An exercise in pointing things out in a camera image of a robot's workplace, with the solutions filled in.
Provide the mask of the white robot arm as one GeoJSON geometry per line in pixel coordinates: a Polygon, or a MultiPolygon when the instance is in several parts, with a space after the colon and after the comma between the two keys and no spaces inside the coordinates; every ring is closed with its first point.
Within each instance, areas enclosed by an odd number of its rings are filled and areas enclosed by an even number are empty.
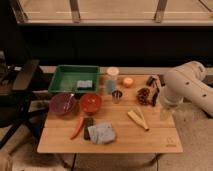
{"type": "Polygon", "coordinates": [[[206,69],[197,61],[168,70],[163,76],[165,86],[159,94],[161,105],[175,107],[186,98],[213,117],[213,88],[203,82],[205,77],[206,69]]]}

